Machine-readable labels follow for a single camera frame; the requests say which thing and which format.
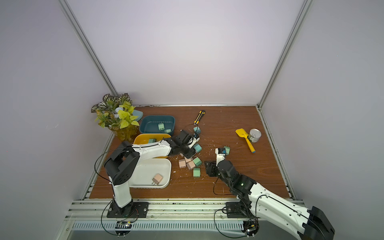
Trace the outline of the pink plug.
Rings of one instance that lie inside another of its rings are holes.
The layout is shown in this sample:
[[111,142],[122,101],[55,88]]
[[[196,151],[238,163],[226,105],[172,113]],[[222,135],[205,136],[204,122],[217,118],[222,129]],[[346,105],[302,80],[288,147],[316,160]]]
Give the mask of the pink plug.
[[189,170],[192,170],[196,167],[196,164],[193,161],[187,162],[186,166]]
[[153,181],[153,185],[154,186],[158,186],[162,180],[164,179],[164,177],[160,174],[156,174],[153,178],[152,178],[152,181]]
[[185,160],[179,160],[179,167],[182,169],[182,168],[185,168],[186,167],[186,161]]
[[185,157],[185,161],[186,161],[186,163],[189,163],[189,162],[193,161],[193,158],[189,158],[188,159],[188,158]]

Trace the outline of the yellow storage bin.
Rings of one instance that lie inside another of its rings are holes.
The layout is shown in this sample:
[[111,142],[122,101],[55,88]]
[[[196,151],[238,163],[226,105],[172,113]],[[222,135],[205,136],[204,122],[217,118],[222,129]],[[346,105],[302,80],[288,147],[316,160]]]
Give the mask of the yellow storage bin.
[[169,134],[140,134],[134,140],[134,145],[152,144],[149,143],[149,139],[156,139],[156,142],[162,139],[170,138]]

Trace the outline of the silver tin can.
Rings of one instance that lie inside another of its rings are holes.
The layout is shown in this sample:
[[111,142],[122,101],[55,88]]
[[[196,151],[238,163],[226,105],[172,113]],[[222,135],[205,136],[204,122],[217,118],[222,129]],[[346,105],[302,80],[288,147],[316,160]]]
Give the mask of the silver tin can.
[[262,133],[258,129],[251,129],[248,135],[248,139],[251,143],[256,143],[261,138]]

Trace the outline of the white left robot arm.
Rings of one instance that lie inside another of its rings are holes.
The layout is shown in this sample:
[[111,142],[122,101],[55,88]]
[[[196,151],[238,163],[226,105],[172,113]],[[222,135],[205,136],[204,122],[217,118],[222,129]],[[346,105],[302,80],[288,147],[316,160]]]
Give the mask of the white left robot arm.
[[113,206],[117,207],[120,212],[132,210],[133,200],[129,180],[139,162],[179,154],[190,158],[197,153],[194,145],[199,140],[198,133],[182,130],[177,136],[163,138],[152,144],[133,145],[123,142],[104,164],[113,187]]

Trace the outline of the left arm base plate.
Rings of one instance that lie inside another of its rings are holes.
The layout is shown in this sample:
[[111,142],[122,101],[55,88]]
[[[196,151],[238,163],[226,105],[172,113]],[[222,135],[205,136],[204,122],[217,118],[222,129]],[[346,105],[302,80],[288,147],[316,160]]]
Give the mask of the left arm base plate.
[[120,208],[115,201],[107,207],[107,218],[146,218],[149,210],[149,202],[131,201],[125,207]]

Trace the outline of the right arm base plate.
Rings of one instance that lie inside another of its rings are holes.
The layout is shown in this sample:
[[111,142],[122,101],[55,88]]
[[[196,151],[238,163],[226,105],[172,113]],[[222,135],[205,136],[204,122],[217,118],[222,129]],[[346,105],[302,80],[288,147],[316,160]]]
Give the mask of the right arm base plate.
[[253,215],[250,212],[249,206],[240,202],[226,202],[226,207],[224,212],[227,215],[227,218],[249,218]]

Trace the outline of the light blue dish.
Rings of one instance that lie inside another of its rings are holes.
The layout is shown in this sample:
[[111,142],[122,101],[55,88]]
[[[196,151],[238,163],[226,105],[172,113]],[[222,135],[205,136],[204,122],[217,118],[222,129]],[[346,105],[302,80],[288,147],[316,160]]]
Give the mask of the light blue dish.
[[142,111],[134,110],[132,116],[137,117],[136,121],[140,121],[143,117],[144,113]]

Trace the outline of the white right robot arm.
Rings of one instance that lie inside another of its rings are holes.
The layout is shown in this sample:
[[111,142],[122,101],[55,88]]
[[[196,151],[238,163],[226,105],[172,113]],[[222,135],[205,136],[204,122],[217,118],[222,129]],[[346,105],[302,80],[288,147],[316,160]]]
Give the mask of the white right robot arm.
[[206,161],[206,173],[223,181],[239,201],[227,202],[222,209],[229,218],[244,217],[243,233],[254,236],[259,219],[281,228],[297,240],[332,240],[335,229],[325,213],[317,207],[299,206],[267,190],[250,177],[240,174],[227,160]]

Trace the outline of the potted green plant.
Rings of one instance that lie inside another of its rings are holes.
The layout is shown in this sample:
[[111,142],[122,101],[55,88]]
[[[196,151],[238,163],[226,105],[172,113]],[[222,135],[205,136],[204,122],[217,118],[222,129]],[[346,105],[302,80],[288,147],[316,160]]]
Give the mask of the potted green plant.
[[106,94],[101,102],[93,105],[91,112],[97,115],[96,122],[112,131],[122,142],[132,142],[139,131],[139,117],[129,94],[118,96]]

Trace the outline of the yellow toy shovel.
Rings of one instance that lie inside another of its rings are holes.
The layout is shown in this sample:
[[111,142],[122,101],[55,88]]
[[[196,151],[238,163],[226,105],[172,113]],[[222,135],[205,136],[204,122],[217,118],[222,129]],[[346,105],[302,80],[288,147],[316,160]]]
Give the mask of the yellow toy shovel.
[[247,142],[247,145],[251,151],[251,153],[255,153],[256,150],[255,148],[253,147],[251,141],[248,139],[248,133],[245,131],[245,129],[237,129],[236,131],[236,134],[240,137],[240,138],[244,138]]

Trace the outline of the white storage bin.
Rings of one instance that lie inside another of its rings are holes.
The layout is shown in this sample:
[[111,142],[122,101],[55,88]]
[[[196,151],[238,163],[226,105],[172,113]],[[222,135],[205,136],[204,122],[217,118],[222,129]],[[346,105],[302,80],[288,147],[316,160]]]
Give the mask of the white storage bin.
[[[164,189],[171,180],[172,164],[168,159],[155,158],[140,161],[129,179],[129,185],[134,189]],[[153,185],[152,178],[160,174],[164,177],[158,186]]]

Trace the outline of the yellow black utility knife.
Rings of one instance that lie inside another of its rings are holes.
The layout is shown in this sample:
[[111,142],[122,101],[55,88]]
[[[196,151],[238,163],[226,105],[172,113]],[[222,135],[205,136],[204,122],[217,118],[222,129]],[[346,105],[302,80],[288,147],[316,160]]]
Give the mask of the yellow black utility knife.
[[202,119],[202,117],[205,115],[206,111],[205,110],[201,110],[197,116],[197,118],[195,119],[194,121],[194,126],[197,126],[200,122],[200,120]]

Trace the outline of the teal storage bin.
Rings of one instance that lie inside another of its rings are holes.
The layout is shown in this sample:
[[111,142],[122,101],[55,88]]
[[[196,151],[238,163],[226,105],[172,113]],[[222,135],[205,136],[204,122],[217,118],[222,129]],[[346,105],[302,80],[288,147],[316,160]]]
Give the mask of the teal storage bin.
[[[172,132],[169,133],[169,135],[174,134],[175,130],[175,118],[173,116],[167,116],[167,115],[152,115],[147,116],[142,119],[141,125],[140,125],[140,132],[141,134],[165,134],[166,129],[171,129]],[[165,130],[159,131],[158,124],[164,123],[165,124]]]

